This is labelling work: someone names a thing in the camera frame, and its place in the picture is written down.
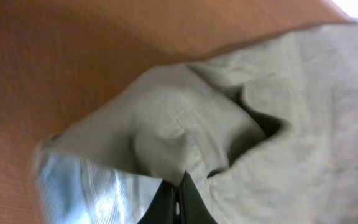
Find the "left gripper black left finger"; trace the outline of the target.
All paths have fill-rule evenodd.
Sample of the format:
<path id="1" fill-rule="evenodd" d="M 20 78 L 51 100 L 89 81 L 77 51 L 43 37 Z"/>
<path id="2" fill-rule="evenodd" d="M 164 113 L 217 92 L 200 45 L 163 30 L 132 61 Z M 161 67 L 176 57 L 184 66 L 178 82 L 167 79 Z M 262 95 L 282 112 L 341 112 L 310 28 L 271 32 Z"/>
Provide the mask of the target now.
<path id="1" fill-rule="evenodd" d="M 163 180 L 138 224 L 177 224 L 176 207 L 177 190 Z"/>

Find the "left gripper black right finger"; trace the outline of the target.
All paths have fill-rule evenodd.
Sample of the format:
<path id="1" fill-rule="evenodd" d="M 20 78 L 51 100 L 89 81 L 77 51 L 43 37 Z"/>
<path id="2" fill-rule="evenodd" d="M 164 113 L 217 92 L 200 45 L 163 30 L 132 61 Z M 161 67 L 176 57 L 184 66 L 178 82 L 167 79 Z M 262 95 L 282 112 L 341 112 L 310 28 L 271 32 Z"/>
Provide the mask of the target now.
<path id="1" fill-rule="evenodd" d="M 180 224 L 216 224 L 187 172 L 178 188 L 178 202 Z"/>

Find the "khaki shorts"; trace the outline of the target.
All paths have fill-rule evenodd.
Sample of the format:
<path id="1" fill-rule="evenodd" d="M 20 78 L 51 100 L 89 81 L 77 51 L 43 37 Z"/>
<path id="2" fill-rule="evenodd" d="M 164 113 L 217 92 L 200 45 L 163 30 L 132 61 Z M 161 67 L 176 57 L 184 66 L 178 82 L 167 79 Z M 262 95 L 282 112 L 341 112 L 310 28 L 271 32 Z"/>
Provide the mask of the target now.
<path id="1" fill-rule="evenodd" d="M 216 223 L 358 223 L 358 22 L 157 66 L 37 149 L 46 223 L 138 223 L 189 173 Z"/>

